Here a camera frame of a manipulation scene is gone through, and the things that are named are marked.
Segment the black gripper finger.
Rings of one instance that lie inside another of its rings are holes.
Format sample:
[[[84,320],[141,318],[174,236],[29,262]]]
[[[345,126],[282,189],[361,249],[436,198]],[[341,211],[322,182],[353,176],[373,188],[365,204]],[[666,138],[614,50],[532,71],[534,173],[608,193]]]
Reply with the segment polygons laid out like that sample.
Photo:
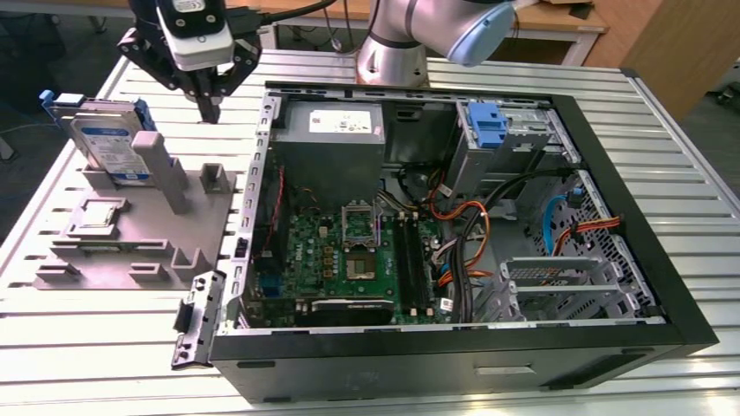
[[[202,95],[208,90],[201,88],[198,73],[177,68],[162,36],[154,35],[154,42],[149,42],[145,34],[146,31],[132,27],[117,43],[118,52],[168,90],[182,91],[186,99],[197,106],[202,123],[208,123],[209,97]]]
[[[232,66],[221,74],[212,76],[212,99],[232,95],[254,71],[260,56],[261,42],[258,36],[244,36],[234,40]]]

